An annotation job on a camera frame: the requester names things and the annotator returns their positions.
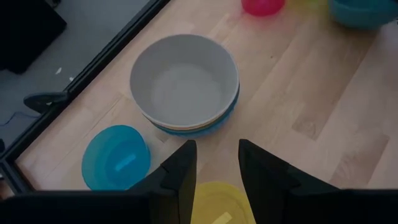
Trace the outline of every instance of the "gray bowl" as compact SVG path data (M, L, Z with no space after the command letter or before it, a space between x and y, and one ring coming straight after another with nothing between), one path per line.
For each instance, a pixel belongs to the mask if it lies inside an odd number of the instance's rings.
M195 129L218 119L238 92L238 69L220 44L174 35L149 46L131 71L131 93L142 113L169 129Z

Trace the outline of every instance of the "blue bowl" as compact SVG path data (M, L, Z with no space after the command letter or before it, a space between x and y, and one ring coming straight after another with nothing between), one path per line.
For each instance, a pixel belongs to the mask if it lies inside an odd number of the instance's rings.
M150 167L150 151L134 128L117 125L87 146L81 173L91 190L126 190L142 180Z
M168 134L172 134L174 136L190 138L190 139L199 138L199 137L214 133L220 127L222 127L222 125L224 125L225 122L227 122L228 118L231 116L231 114L236 106L236 103L238 102L238 98L239 98L239 89L235 96L235 99L233 100L231 105L228 107L228 109L225 111L225 113L223 115L221 115L217 120L212 122L211 124L208 124L207 126L204 126L202 128L193 129L193 130L173 130L173 129L168 129L168 128L159 126L155 123L152 123L152 124L154 126L156 126L156 128L159 128L160 130L162 130Z
M329 0L329 11L336 22L347 27L377 29L398 17L394 0Z

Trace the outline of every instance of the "pink bowl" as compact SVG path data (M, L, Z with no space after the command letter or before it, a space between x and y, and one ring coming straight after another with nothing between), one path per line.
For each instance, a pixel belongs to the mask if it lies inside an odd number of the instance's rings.
M277 13L285 0L242 0L243 9L254 16L268 16Z

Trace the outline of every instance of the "gray carpet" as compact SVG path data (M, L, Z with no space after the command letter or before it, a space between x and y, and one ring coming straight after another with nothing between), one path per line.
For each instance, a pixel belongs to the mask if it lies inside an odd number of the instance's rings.
M149 0L63 0L55 9L68 23L65 31L22 75L0 71L0 125L14 112L38 115L26 108L31 93L62 91ZM34 118L17 115L0 126L9 146Z

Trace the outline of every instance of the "wooden floor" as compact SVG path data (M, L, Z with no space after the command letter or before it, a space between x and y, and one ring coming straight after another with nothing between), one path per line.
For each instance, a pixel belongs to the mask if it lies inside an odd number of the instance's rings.
M35 188L87 189L82 155L111 125L144 135L151 170L185 142L144 119L129 90L137 56L181 33L223 44L241 79L231 119L197 139L199 183L243 189L238 140L247 138L337 187L398 188L398 26L345 29L315 0L288 0L264 18L243 13L239 0L171 0L17 160Z

